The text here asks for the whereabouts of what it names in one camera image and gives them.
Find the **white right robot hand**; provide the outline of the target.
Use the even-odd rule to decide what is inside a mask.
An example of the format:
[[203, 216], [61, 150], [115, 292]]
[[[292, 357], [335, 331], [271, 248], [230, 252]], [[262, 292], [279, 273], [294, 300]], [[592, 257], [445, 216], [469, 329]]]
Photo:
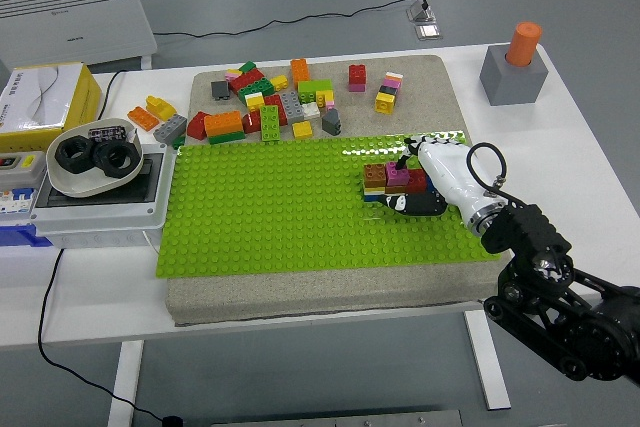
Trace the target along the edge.
[[404, 143], [399, 164], [404, 166], [415, 156], [436, 191], [380, 195], [377, 201], [408, 216], [439, 216], [447, 206], [453, 205], [459, 209], [466, 227], [474, 235], [482, 235], [506, 201], [487, 196], [486, 189], [473, 178], [466, 162], [470, 148], [451, 139], [429, 135], [409, 137]]

